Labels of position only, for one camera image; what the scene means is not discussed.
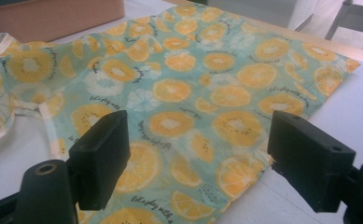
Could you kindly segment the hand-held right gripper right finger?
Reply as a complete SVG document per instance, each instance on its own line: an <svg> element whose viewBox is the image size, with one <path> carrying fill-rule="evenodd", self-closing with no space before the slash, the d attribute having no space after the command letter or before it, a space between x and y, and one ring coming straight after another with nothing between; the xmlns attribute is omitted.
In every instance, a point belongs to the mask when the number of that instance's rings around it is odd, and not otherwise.
<svg viewBox="0 0 363 224"><path fill-rule="evenodd" d="M268 153L272 168L316 212L335 212L356 199L356 153L309 121L287 112L272 115Z"/></svg>

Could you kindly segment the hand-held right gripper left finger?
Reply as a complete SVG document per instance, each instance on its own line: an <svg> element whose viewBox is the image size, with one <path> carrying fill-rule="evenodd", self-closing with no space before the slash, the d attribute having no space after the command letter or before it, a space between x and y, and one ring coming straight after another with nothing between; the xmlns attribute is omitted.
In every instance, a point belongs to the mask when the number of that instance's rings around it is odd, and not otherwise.
<svg viewBox="0 0 363 224"><path fill-rule="evenodd" d="M69 150L67 163L79 175L81 210L105 209L131 157L128 114L120 110L100 118Z"/></svg>

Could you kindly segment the fruit print cloth bag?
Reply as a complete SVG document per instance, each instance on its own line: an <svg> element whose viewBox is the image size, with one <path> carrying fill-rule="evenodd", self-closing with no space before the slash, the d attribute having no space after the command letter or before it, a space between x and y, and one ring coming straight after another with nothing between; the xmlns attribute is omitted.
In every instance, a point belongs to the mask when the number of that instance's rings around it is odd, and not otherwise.
<svg viewBox="0 0 363 224"><path fill-rule="evenodd" d="M0 138L42 119L51 155L126 110L131 158L83 224L213 224L271 163L272 113L310 116L357 62L188 4L66 44L0 34Z"/></svg>

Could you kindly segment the orange plastic basket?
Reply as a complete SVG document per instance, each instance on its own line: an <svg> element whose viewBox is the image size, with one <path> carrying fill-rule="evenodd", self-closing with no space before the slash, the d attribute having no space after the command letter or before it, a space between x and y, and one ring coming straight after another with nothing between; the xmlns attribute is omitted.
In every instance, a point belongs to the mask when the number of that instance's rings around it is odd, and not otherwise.
<svg viewBox="0 0 363 224"><path fill-rule="evenodd" d="M124 15L124 0L0 0L0 33L51 41Z"/></svg>

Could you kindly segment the white cabinet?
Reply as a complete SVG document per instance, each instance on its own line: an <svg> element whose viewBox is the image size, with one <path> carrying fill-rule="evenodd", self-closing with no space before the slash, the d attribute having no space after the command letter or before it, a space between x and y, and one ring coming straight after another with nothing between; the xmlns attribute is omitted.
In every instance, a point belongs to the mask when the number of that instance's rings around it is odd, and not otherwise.
<svg viewBox="0 0 363 224"><path fill-rule="evenodd" d="M310 22L318 0L207 0L210 7L299 31Z"/></svg>

